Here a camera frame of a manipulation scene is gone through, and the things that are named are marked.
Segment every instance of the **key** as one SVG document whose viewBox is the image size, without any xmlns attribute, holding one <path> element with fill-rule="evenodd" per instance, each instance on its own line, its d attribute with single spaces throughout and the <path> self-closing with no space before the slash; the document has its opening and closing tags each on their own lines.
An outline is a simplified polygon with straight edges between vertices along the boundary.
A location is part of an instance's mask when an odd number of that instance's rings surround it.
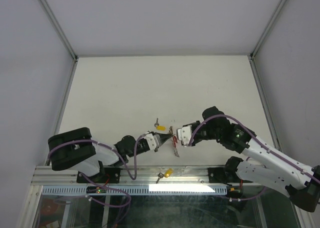
<svg viewBox="0 0 320 228">
<path fill-rule="evenodd" d="M 163 173 L 161 173 L 161 172 L 160 172 L 160 173 L 158 174 L 158 179 L 156 180 L 156 182 L 155 182 L 155 183 L 156 183 L 156 184 L 158 184 L 158 183 L 159 183 L 159 181 L 160 181 L 160 179 L 162 179 L 164 176 L 165 176 L 165 175 L 164 175 Z"/>
<path fill-rule="evenodd" d="M 158 127 L 159 126 L 159 122 L 158 122 L 158 118 L 156 119 L 156 122 L 154 123 L 154 127 Z"/>
</svg>

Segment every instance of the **white wall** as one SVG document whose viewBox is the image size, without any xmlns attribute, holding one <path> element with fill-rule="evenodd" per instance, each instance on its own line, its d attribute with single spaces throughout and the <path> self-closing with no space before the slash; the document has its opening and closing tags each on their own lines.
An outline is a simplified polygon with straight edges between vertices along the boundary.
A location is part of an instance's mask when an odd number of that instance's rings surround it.
<svg viewBox="0 0 320 228">
<path fill-rule="evenodd" d="M 115 144 L 125 135 L 156 132 L 157 118 L 174 130 L 203 121 L 202 112 L 212 106 L 272 142 L 245 55 L 81 57 L 59 132 L 89 127 L 98 141 Z M 231 156 L 240 156 L 212 141 L 177 149 L 180 158 L 166 142 L 156 153 L 138 155 L 137 164 L 224 165 Z"/>
<path fill-rule="evenodd" d="M 256 58 L 281 148 L 311 166 L 320 165 L 319 11 L 319 0 L 289 0 Z M 313 218 L 320 227 L 320 206 Z"/>
<path fill-rule="evenodd" d="M 15 227 L 72 67 L 37 0 L 0 0 L 0 227 Z"/>
</svg>

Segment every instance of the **black mounting bracket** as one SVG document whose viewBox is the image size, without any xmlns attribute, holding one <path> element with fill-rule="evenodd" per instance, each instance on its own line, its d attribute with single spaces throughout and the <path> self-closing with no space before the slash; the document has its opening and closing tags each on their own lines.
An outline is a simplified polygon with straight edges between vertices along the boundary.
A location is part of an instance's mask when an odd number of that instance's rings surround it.
<svg viewBox="0 0 320 228">
<path fill-rule="evenodd" d="M 108 181 L 108 184 L 119 184 L 120 182 L 120 172 L 121 172 L 121 168 L 119 167 L 104 167 L 104 174 L 103 176 L 99 177 L 98 179 L 96 178 L 94 180 L 95 183 L 98 184 L 104 184 Z M 78 172 L 77 178 L 76 178 L 76 182 L 79 184 L 86 184 L 88 183 L 88 181 L 83 177 L 79 175 L 80 173 Z"/>
</svg>

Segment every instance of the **purple cable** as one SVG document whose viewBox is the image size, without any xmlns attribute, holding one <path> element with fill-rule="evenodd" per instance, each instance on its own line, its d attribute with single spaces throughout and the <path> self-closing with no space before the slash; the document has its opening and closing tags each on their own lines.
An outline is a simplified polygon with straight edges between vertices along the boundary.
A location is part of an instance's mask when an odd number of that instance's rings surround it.
<svg viewBox="0 0 320 228">
<path fill-rule="evenodd" d="M 125 206 L 127 206 L 127 205 L 130 204 L 130 202 L 131 202 L 131 196 L 130 196 L 127 192 L 125 192 L 125 191 L 123 191 L 123 190 L 120 190 L 120 189 L 116 189 L 116 188 L 111 188 L 111 187 L 99 185 L 99 184 L 93 182 L 92 180 L 90 180 L 85 174 L 83 174 L 83 173 L 80 173 L 80 174 L 81 174 L 81 175 L 83 176 L 83 178 L 85 178 L 89 183 L 91 183 L 92 185 L 94 185 L 94 186 L 96 186 L 96 187 L 100 187 L 100 188 L 102 188 L 102 189 L 104 189 L 104 190 L 106 190 L 106 191 L 107 191 L 107 190 L 110 190 L 110 191 L 120 192 L 120 193 L 125 194 L 125 195 L 128 197 L 128 201 L 127 201 L 126 203 L 121 204 L 121 205 L 113 205 L 113 204 L 103 203 L 103 202 L 101 202 L 100 200 L 97 200 L 97 199 L 93 198 L 92 196 L 89 196 L 89 195 L 88 195 L 93 201 L 95 201 L 95 202 L 97 202 L 97 203 L 99 203 L 99 204 L 101 204 L 101 205 L 103 205 L 103 206 L 107 206 L 107 207 L 111 207 L 111 208 L 121 208 L 121 207 L 125 207 Z"/>
<path fill-rule="evenodd" d="M 199 129 L 208 121 L 219 118 L 219 117 L 224 117 L 224 118 L 228 118 L 230 120 L 233 120 L 234 122 L 238 123 L 263 149 L 265 149 L 266 151 L 269 150 L 268 147 L 266 147 L 260 140 L 258 140 L 254 134 L 252 134 L 247 127 L 245 127 L 240 121 L 238 121 L 236 118 L 233 118 L 230 115 L 226 115 L 226 114 L 217 114 L 217 115 L 213 115 L 210 116 L 209 118 L 205 119 L 203 122 L 201 122 L 201 124 L 199 124 L 197 126 L 197 128 L 195 128 L 194 132 L 192 133 L 190 142 L 189 142 L 189 146 L 192 146 L 192 142 L 195 138 L 196 133 L 199 131 Z M 270 150 L 270 153 L 273 154 L 274 156 L 278 157 L 280 160 L 286 162 L 287 164 L 289 164 L 290 166 L 296 168 L 298 171 L 300 171 L 302 174 L 308 176 L 309 178 L 311 178 L 312 180 L 314 180 L 315 182 L 317 182 L 318 184 L 320 184 L 320 180 L 318 180 L 317 178 L 315 178 L 313 175 L 309 174 L 308 172 L 304 172 L 304 170 L 302 168 L 300 168 L 299 166 L 297 166 L 296 164 L 292 163 L 290 160 L 287 160 L 286 158 L 282 157 L 281 155 L 277 154 L 276 152 L 274 152 L 273 150 Z"/>
<path fill-rule="evenodd" d="M 231 200 L 232 201 L 249 201 L 249 200 L 253 200 L 253 199 L 255 199 L 255 198 L 257 198 L 257 197 L 259 197 L 259 196 L 261 196 L 263 193 L 265 193 L 265 191 L 267 190 L 267 187 L 266 186 L 264 186 L 263 187 L 263 189 L 258 193 L 258 194 L 256 194 L 256 195 L 254 195 L 254 196 L 252 196 L 252 197 L 249 197 L 249 198 L 240 198 L 240 200 L 239 199 L 237 199 L 237 198 L 231 198 Z M 230 197 L 226 197 L 226 196 L 221 196 L 221 198 L 224 198 L 224 199 L 229 199 L 230 200 Z"/>
</svg>

